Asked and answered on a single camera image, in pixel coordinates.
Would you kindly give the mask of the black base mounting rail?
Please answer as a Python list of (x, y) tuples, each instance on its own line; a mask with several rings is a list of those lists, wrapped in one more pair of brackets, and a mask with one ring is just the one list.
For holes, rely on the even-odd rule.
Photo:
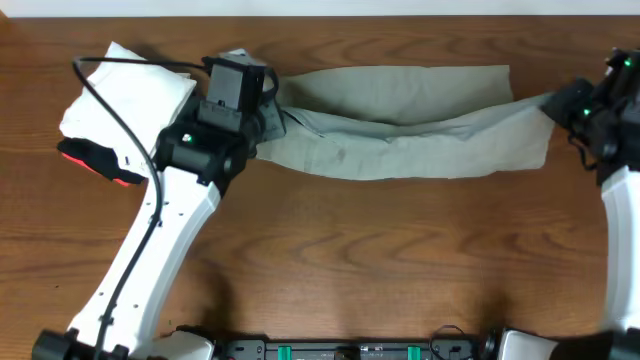
[(208, 340), (218, 360), (480, 360), (498, 357), (501, 336), (484, 337), (453, 328), (439, 329), (427, 339), (272, 340), (246, 337), (218, 340), (187, 326), (174, 331)]

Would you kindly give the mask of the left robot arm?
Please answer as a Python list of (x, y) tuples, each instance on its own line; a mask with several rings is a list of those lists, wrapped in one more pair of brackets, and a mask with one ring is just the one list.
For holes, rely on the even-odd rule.
[(154, 333), (187, 250), (230, 182), (258, 144), (285, 134), (276, 79), (263, 67), (212, 79), (218, 99), (190, 97), (159, 132), (144, 201), (107, 274), (65, 332), (40, 333), (32, 358), (214, 358), (214, 341), (193, 328)]

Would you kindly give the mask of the white folded garment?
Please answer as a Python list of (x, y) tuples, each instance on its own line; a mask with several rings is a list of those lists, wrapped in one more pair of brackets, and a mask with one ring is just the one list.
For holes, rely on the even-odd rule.
[[(149, 155), (161, 130), (172, 124), (196, 87), (186, 73), (157, 65), (101, 63), (88, 82), (126, 123)], [(113, 117), (84, 89), (65, 111), (60, 131), (112, 149), (118, 166), (149, 176), (140, 151)]]

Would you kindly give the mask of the black folded garment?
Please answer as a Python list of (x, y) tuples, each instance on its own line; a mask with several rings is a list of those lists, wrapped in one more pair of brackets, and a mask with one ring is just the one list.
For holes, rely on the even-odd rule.
[(66, 153), (73, 158), (80, 159), (106, 179), (121, 179), (122, 181), (139, 185), (144, 177), (119, 167), (116, 153), (86, 139), (65, 137), (57, 144), (60, 153)]

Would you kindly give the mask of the khaki grey shorts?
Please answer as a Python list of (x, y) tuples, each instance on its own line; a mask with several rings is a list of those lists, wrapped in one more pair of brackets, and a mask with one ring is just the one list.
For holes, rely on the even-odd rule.
[(328, 178), (482, 177), (545, 164), (545, 95), (515, 100), (507, 65), (360, 66), (283, 77), (284, 137), (257, 157)]

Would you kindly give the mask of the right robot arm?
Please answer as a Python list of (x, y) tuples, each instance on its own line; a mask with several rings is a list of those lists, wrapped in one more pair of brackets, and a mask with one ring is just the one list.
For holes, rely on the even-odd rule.
[(477, 359), (602, 359), (639, 356), (639, 52), (615, 48), (598, 84), (579, 78), (541, 107), (568, 133), (587, 171), (596, 174), (608, 230), (603, 328), (549, 338), (516, 329), (476, 342)]

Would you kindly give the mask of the red folded garment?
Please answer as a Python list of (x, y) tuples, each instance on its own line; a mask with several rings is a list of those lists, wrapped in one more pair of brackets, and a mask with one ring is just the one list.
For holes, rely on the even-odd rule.
[[(61, 153), (61, 155), (62, 155), (64, 158), (68, 159), (69, 161), (71, 161), (71, 162), (73, 162), (73, 163), (75, 163), (75, 164), (77, 164), (77, 165), (79, 165), (79, 166), (81, 166), (81, 167), (83, 167), (83, 168), (85, 168), (85, 169), (89, 170), (90, 172), (95, 173), (95, 174), (98, 174), (98, 175), (101, 175), (101, 176), (103, 176), (103, 177), (105, 177), (105, 178), (106, 178), (106, 176), (104, 176), (104, 175), (102, 175), (102, 174), (98, 173), (97, 171), (95, 171), (94, 169), (92, 169), (91, 167), (89, 167), (89, 166), (88, 166), (85, 162), (83, 162), (82, 160), (80, 160), (80, 159), (76, 159), (76, 158), (73, 158), (73, 157), (71, 157), (70, 155), (68, 155), (68, 154), (66, 154), (66, 153)], [(126, 183), (126, 182), (124, 182), (124, 181), (122, 181), (121, 179), (118, 179), (118, 178), (116, 178), (116, 179), (111, 179), (110, 181), (111, 181), (111, 182), (114, 182), (114, 183), (117, 183), (117, 184), (119, 184), (119, 185), (121, 185), (121, 186), (123, 186), (123, 187), (129, 187), (129, 186), (130, 186), (130, 184), (129, 184), (129, 183)]]

